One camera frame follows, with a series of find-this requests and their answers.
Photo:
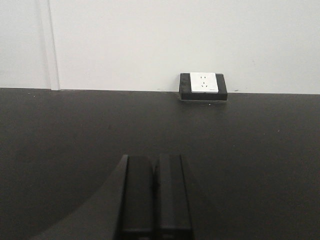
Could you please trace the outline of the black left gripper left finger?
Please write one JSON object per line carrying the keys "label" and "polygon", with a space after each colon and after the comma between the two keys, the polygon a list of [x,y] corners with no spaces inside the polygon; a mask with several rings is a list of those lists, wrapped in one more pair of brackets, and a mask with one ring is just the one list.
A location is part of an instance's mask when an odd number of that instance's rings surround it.
{"label": "black left gripper left finger", "polygon": [[123,155],[125,176],[118,236],[119,240],[153,240],[154,173],[146,156]]}

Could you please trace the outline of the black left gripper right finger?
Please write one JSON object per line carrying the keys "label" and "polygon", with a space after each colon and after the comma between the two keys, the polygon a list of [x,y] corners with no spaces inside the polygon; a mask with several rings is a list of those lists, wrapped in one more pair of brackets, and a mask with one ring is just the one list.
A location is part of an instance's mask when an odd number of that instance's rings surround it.
{"label": "black left gripper right finger", "polygon": [[181,157],[160,155],[154,175],[155,238],[191,240],[193,230]]}

